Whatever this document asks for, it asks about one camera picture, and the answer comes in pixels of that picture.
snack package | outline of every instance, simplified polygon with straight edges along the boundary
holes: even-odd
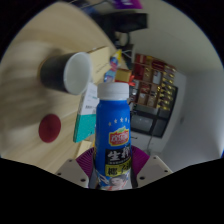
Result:
[[[118,50],[111,58],[110,65],[111,69],[105,74],[104,76],[104,82],[114,82],[117,68],[121,61],[121,54],[122,51]]]

cardboard box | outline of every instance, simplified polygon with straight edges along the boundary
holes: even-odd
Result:
[[[92,78],[93,82],[97,83],[102,79],[105,73],[110,70],[110,48],[101,47],[87,52],[92,61]]]

red circle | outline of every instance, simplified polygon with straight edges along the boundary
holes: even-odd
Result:
[[[43,142],[53,142],[61,130],[61,121],[58,116],[49,114],[40,122],[39,136]]]

red label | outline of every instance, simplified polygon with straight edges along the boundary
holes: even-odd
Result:
[[[109,134],[109,144],[111,146],[119,146],[128,142],[129,140],[129,129],[122,128],[123,131],[119,132],[116,130],[115,132],[110,132]]]

cup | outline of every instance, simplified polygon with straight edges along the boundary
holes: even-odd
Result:
[[[73,95],[86,91],[91,75],[91,59],[85,52],[51,57],[40,69],[40,80],[45,87]]]

